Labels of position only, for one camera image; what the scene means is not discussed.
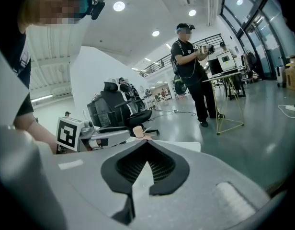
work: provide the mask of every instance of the concrete floor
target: concrete floor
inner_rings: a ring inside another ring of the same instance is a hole
[[[153,139],[167,141],[198,141],[202,152],[211,154],[261,187],[267,189],[287,177],[295,166],[295,119],[286,117],[279,104],[295,104],[295,91],[278,88],[275,81],[260,81],[246,85],[246,97],[240,98],[245,126],[216,135],[216,121],[207,119],[208,128],[201,127],[190,113],[172,114],[148,121],[145,127],[158,128],[160,135]],[[218,107],[222,95],[216,88]],[[196,112],[191,96],[170,100],[159,109]],[[240,118],[236,100],[228,101],[223,109],[227,118]],[[153,110],[152,117],[168,114]]]

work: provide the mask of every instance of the monitor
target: monitor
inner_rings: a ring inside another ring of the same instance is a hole
[[[236,67],[234,58],[230,51],[227,51],[221,55],[218,55],[217,59],[223,71],[231,70]]]
[[[210,71],[211,71],[212,75],[216,75],[218,73],[223,72],[218,59],[209,60],[208,61],[208,66],[210,68]]]

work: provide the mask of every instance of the railing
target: railing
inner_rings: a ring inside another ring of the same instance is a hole
[[[209,44],[209,45],[214,45],[216,47],[221,42],[223,42],[221,34],[216,34],[216,35],[204,38],[202,40],[199,40],[199,41],[195,42],[194,44],[199,44],[199,45]],[[153,73],[155,71],[158,71],[159,69],[164,68],[167,65],[171,65],[171,54],[161,58],[158,61],[155,61],[155,63],[153,63],[152,65],[150,65],[147,68],[143,69],[140,72],[140,75],[145,78],[149,74],[151,74],[151,73]]]

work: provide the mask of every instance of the black pants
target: black pants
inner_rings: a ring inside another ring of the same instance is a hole
[[[203,122],[206,121],[208,117],[207,110],[210,117],[216,117],[214,93],[211,82],[202,82],[208,79],[205,73],[202,79],[200,79],[201,77],[198,75],[197,72],[195,72],[194,75],[195,76],[193,76],[192,79],[183,81],[186,83],[189,92],[193,100],[195,101],[195,108],[198,119],[200,122]],[[206,98],[207,108],[205,106],[204,96]]]

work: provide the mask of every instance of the black office chair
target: black office chair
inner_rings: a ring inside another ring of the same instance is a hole
[[[136,126],[142,126],[143,130],[145,130],[142,123],[149,120],[152,115],[151,110],[145,110],[142,112],[134,113],[131,107],[128,105],[132,101],[126,100],[126,97],[123,92],[118,90],[118,86],[112,82],[104,82],[105,87],[104,91],[101,91],[101,98],[107,103],[109,110],[107,112],[102,112],[97,114],[99,117],[100,115],[110,114],[114,112],[114,116],[116,119],[111,123],[116,123],[119,127],[128,127],[131,134],[133,135],[133,128]],[[159,131],[157,129],[147,130],[146,133],[156,132],[159,135]]]

